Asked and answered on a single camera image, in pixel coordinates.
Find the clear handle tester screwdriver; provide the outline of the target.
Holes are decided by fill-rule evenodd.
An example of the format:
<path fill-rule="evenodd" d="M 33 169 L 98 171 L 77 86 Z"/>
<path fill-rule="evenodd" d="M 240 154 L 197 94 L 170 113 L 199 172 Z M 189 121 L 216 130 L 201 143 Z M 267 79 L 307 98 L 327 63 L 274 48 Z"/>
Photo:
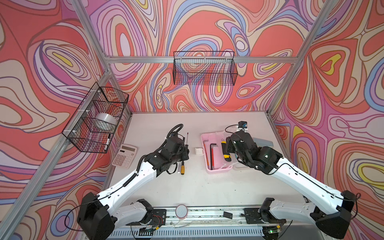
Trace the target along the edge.
<path fill-rule="evenodd" d="M 187 132 L 187 137 L 186 137 L 186 141 L 185 141 L 186 146 L 188 145 L 188 140 L 189 140 L 189 133 Z"/>

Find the orange handle screwdriver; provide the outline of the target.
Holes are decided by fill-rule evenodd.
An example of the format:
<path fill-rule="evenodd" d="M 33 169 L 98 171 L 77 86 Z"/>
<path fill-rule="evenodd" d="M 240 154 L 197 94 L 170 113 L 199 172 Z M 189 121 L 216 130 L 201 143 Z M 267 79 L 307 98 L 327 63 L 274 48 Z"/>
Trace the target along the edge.
<path fill-rule="evenodd" d="M 180 173 L 181 175 L 184 175 L 184 174 L 185 174 L 185 163 L 184 163 L 184 161 L 182 161 L 182 163 L 181 163 L 181 165 L 180 165 L 180 167 L 179 167 L 179 173 Z"/>

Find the orange hex key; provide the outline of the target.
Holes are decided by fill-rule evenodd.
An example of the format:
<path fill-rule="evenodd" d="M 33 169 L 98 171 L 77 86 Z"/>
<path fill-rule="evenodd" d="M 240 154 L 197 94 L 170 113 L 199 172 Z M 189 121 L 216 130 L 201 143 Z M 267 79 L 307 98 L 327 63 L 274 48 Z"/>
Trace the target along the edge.
<path fill-rule="evenodd" d="M 210 166 L 210 162 L 209 162 L 209 158 L 208 158 L 208 147 L 207 147 L 207 144 L 209 143 L 209 140 L 204 140 L 203 141 L 203 147 L 204 147 L 204 154 L 205 154 L 205 158 L 206 158 L 206 165 L 207 165 L 207 168 Z"/>

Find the yellow black utility knife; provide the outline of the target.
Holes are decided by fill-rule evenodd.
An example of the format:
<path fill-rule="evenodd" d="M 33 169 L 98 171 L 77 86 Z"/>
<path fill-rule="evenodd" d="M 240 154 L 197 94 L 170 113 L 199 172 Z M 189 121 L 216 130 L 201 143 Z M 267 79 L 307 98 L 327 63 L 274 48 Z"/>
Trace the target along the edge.
<path fill-rule="evenodd" d="M 230 153 L 227 151 L 227 143 L 225 141 L 222 141 L 221 146 L 222 146 L 222 152 L 223 152 L 224 160 L 226 162 L 230 163 L 232 161 L 232 158 L 231 158 Z"/>

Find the red hex key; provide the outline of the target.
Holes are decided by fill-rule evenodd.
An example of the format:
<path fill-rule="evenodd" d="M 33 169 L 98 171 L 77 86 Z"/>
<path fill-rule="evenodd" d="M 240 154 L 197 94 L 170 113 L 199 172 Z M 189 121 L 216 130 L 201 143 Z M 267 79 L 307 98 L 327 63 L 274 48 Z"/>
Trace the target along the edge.
<path fill-rule="evenodd" d="M 211 149 L 211 170 L 215 169 L 215 152 L 214 148 Z"/>

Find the pink plastic tool box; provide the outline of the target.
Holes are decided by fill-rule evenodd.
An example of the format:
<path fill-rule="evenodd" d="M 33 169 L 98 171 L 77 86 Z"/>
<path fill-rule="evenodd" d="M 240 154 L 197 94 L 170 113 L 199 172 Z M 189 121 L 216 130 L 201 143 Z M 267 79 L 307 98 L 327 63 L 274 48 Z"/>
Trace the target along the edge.
<path fill-rule="evenodd" d="M 208 174 L 219 174 L 219 173 L 226 173 L 229 172 L 230 170 L 233 169 L 233 165 L 235 164 L 235 159 L 232 158 L 232 161 L 230 163 L 226 162 L 224 160 L 223 152 L 222 152 L 222 146 L 221 142 L 225 141 L 226 142 L 226 137 L 229 137 L 230 134 L 226 132 L 215 132 L 215 133 L 204 133 L 201 134 L 201 143 L 202 143 L 202 148 L 203 147 L 203 141 L 204 140 L 209 140 L 209 143 L 207 144 L 208 147 L 208 158 L 210 162 L 210 144 L 214 143 L 217 144 L 217 147 L 214 148 L 215 152 L 215 169 L 213 171 L 210 170 L 210 166 L 207 168 L 206 165 L 206 158 L 205 158 L 205 165 L 206 165 L 206 171 Z"/>

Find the clear tool box lid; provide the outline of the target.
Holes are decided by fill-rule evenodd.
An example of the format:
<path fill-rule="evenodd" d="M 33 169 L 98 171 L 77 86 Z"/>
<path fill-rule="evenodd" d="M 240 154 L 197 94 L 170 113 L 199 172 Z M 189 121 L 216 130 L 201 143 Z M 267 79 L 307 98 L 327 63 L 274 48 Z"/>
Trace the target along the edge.
<path fill-rule="evenodd" d="M 258 152 L 258 145 L 245 130 L 238 130 L 226 138 L 227 151 L 237 155 L 237 160 L 242 165 L 257 169 L 254 157 Z"/>

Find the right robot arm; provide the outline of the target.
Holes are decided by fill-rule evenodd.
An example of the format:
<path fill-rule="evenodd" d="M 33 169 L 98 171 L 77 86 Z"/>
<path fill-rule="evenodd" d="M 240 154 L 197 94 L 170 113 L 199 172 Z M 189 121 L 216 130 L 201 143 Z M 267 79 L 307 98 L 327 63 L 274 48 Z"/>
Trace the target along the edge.
<path fill-rule="evenodd" d="M 309 200 L 295 204 L 266 198 L 259 208 L 263 221 L 289 219 L 313 224 L 334 239 L 345 237 L 353 218 L 352 210 L 357 206 L 355 194 L 321 183 L 273 148 L 259 147 L 244 130 L 226 138 L 226 151 L 235 154 L 239 163 L 284 182 Z"/>

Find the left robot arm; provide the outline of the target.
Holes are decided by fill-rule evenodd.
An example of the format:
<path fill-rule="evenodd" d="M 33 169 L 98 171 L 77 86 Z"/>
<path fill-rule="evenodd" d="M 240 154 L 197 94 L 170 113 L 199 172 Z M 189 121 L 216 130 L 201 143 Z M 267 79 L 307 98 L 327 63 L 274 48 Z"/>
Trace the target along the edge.
<path fill-rule="evenodd" d="M 77 223 L 90 240 L 105 240 L 111 233 L 131 223 L 147 225 L 153 207 L 144 199 L 129 206 L 123 203 L 139 188 L 167 172 L 172 165 L 189 159 L 188 145 L 179 134 L 171 134 L 154 152 L 140 158 L 137 168 L 112 187 L 86 194 L 80 205 Z"/>

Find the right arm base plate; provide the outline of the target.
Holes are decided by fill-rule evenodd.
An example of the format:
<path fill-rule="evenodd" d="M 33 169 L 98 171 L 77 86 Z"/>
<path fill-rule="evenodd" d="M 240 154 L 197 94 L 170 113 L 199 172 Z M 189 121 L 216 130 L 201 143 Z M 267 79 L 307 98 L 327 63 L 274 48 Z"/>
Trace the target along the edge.
<path fill-rule="evenodd" d="M 244 208 L 241 216 L 246 219 L 247 224 L 284 225 L 287 222 L 278 220 L 269 211 L 259 208 Z"/>

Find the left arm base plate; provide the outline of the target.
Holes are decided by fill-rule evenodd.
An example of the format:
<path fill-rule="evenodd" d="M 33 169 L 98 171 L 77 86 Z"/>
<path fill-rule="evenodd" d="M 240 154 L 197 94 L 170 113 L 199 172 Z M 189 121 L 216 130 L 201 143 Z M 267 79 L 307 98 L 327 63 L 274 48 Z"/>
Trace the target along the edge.
<path fill-rule="evenodd" d="M 126 224 L 126 226 L 150 226 L 160 227 L 166 223 L 167 210 L 166 209 L 154 209 L 147 212 L 143 219 L 139 222 L 132 222 Z"/>

